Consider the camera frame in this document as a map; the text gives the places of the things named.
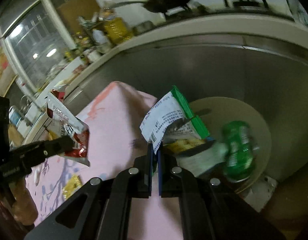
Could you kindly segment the green white carton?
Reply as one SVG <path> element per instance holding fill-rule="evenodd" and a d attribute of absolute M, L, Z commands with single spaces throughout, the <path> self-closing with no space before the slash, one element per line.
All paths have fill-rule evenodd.
<path fill-rule="evenodd" d="M 206 140 L 210 132 L 189 106 L 177 86 L 173 86 L 145 115 L 142 136 L 157 153 L 160 146 L 178 140 Z"/>

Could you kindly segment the yellow snack wrapper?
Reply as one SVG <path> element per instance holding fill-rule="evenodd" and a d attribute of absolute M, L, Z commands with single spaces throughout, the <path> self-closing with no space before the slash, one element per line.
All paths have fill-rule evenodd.
<path fill-rule="evenodd" d="M 73 175 L 70 180 L 67 182 L 65 187 L 62 189 L 62 194 L 64 200 L 67 200 L 71 197 L 76 191 L 82 187 L 82 182 L 79 176 Z"/>

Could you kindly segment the green soda can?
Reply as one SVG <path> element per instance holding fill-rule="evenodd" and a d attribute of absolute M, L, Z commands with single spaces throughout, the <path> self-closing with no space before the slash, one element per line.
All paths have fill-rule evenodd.
<path fill-rule="evenodd" d="M 222 136 L 228 147 L 223 174 L 233 183 L 242 182 L 255 169 L 250 126 L 241 120 L 229 122 L 223 126 Z"/>

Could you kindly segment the red white snack bag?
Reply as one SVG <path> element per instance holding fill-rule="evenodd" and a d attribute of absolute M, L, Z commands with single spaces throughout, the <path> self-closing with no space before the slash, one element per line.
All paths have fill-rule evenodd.
<path fill-rule="evenodd" d="M 77 118 L 64 104 L 65 92 L 52 89 L 47 95 L 47 116 L 60 125 L 59 137 L 66 137 L 60 155 L 86 166 L 88 160 L 89 127 Z"/>

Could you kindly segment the beige trash bin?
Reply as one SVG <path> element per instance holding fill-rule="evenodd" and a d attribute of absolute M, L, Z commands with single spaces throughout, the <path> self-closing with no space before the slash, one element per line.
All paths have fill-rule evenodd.
<path fill-rule="evenodd" d="M 210 131 L 210 148 L 195 155 L 178 156 L 177 163 L 196 177 L 215 169 L 233 185 L 236 193 L 250 187 L 264 172 L 272 139 L 262 115 L 238 99 L 209 97 L 190 103 Z"/>

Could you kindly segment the kitchen window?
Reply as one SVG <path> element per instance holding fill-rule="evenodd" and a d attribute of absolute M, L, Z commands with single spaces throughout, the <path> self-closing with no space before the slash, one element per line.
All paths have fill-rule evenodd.
<path fill-rule="evenodd" d="M 46 82 L 68 50 L 42 3 L 28 10 L 8 32 L 16 57 L 35 88 Z"/>

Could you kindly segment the blue detergent jug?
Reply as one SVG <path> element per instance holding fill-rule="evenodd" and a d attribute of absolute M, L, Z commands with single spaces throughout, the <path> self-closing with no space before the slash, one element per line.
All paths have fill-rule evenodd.
<path fill-rule="evenodd" d="M 22 116 L 16 106 L 11 106 L 9 109 L 9 120 L 17 128 L 22 121 Z"/>

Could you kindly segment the pink floral tablecloth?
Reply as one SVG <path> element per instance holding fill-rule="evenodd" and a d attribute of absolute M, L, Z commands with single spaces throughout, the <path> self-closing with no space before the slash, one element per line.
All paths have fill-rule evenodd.
<path fill-rule="evenodd" d="M 126 83 L 114 81 L 100 92 L 79 114 L 89 127 L 86 166 L 54 156 L 26 179 L 36 204 L 41 224 L 64 203 L 62 190 L 74 175 L 86 183 L 94 177 L 112 179 L 130 168 L 137 157 L 146 154 L 147 143 L 140 131 L 146 113 L 157 102 L 156 97 Z M 177 198 L 162 198 L 158 175 L 152 179 L 152 193 L 147 199 L 133 199 L 128 239 L 182 239 Z"/>

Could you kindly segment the large cooking oil bottle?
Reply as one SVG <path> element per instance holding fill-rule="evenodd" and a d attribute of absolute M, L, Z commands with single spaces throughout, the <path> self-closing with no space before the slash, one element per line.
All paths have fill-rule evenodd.
<path fill-rule="evenodd" d="M 116 45 L 133 38 L 133 32 L 121 17 L 104 21 L 104 28 L 111 41 Z"/>

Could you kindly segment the gas stove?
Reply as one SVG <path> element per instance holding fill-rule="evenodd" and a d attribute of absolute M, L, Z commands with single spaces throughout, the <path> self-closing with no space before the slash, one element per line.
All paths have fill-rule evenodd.
<path fill-rule="evenodd" d="M 224 11 L 233 12 L 269 12 L 270 6 L 266 0 L 236 0 L 230 4 L 228 0 L 223 0 Z"/>

